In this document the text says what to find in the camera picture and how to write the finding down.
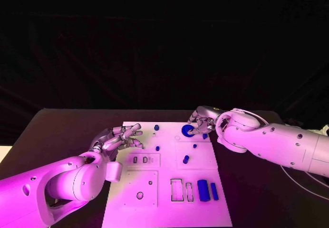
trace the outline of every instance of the table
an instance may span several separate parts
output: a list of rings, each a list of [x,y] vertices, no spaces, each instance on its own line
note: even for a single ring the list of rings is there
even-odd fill
[[[254,111],[270,123],[278,115]],[[189,110],[70,110],[37,112],[0,163],[0,180],[88,150],[94,136],[124,121],[183,122]],[[329,202],[306,192],[278,165],[249,152],[234,153],[210,134],[232,227],[327,227]],[[296,181],[317,194],[329,190],[301,171],[288,170]],[[109,183],[98,197],[52,227],[101,227]]]

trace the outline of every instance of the white rectangular piece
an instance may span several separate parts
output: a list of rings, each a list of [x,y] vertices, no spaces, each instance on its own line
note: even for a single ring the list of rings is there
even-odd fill
[[[210,142],[176,142],[176,163],[179,170],[216,170],[218,162]]]
[[[131,153],[127,156],[125,165],[128,168],[159,168],[160,154],[157,153]]]
[[[121,207],[154,208],[157,206],[157,171],[128,171],[125,173]]]
[[[192,183],[186,183],[186,198],[187,202],[193,202]]]
[[[172,184],[172,201],[183,201],[183,181],[182,179],[170,179]]]
[[[130,126],[135,123],[137,122],[124,122],[122,126]],[[141,125],[140,130],[143,131],[143,135],[134,136],[134,138],[137,138],[144,144],[144,149],[131,147],[120,150],[118,152],[117,162],[122,164],[122,174],[120,182],[111,183],[102,227],[231,227],[232,222],[229,218],[221,178],[216,169],[215,153],[209,143],[209,137],[203,139],[200,134],[190,138],[183,136],[182,127],[186,125],[186,123],[138,123]],[[215,163],[215,166],[212,167],[213,169],[177,169],[176,144],[179,143],[190,143],[186,145],[186,148],[192,147],[193,144],[197,145],[195,149],[203,148],[200,153],[203,153],[206,157],[209,157],[209,154],[212,155],[212,163]],[[153,168],[133,168],[127,163],[128,157],[134,156],[131,154],[159,154],[161,159],[160,166]],[[193,164],[193,160],[196,160],[195,156],[196,155],[190,153],[190,160],[186,165]],[[140,205],[141,200],[146,199],[144,197],[148,194],[143,194],[143,199],[140,201],[137,200],[140,188],[131,188],[128,180],[133,182],[135,181],[137,183],[137,181],[140,181],[138,179],[144,178],[138,175],[134,175],[134,178],[130,178],[128,176],[131,175],[131,170],[140,170],[140,174],[143,174],[143,171],[157,172],[157,207],[153,206],[151,202],[147,203],[146,206]],[[176,203],[172,202],[170,179],[173,178],[182,179],[183,183],[183,201]],[[210,201],[200,202],[197,192],[197,180],[200,179],[205,179],[208,183],[216,184],[219,200],[213,200],[210,195]],[[193,202],[187,202],[186,200],[190,191],[189,185],[186,185],[186,183],[192,183]]]

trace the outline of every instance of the blue knob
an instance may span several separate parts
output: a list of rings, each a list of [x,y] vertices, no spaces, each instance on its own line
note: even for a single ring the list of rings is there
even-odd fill
[[[189,162],[189,156],[184,155],[184,157],[183,157],[183,163],[187,164],[187,162]]]

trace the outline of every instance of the black background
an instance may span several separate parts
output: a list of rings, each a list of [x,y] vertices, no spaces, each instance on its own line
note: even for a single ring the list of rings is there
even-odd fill
[[[209,105],[274,110],[303,128],[327,123],[326,1],[10,4],[0,10],[1,144],[42,108]]]

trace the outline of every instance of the robotic hand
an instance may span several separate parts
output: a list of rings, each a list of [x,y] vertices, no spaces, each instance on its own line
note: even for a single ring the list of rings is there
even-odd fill
[[[105,180],[120,181],[122,165],[112,160],[118,150],[143,148],[130,137],[138,129],[138,123],[105,129],[88,152],[0,180],[0,227],[49,227],[96,197]]]
[[[187,135],[215,130],[218,143],[231,151],[244,153],[249,150],[257,157],[281,166],[329,177],[327,136],[298,127],[268,124],[260,116],[241,109],[223,111],[199,106],[187,123],[193,120],[197,127],[189,127]]]

